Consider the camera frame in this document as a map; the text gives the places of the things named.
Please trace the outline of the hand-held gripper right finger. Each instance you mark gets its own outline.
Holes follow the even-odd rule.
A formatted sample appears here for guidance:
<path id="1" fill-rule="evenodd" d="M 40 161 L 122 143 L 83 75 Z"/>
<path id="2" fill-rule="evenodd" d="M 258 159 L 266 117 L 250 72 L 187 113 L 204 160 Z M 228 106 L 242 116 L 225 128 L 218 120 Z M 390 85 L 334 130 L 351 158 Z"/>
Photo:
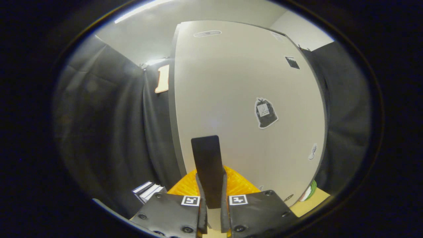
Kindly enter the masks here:
<path id="1" fill-rule="evenodd" d="M 224 166 L 221 228 L 229 238 L 276 238 L 290 235 L 299 217 L 273 190 L 261 191 Z"/>

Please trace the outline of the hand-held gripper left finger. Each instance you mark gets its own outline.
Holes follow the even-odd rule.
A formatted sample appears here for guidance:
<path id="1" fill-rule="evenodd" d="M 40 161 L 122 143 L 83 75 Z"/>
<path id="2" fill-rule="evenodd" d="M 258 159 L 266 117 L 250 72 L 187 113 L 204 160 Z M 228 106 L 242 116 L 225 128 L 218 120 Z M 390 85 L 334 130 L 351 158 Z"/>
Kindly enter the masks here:
<path id="1" fill-rule="evenodd" d="M 168 192 L 154 192 L 131 222 L 167 238 L 201 238 L 207 233 L 207 208 L 197 171 Z"/>

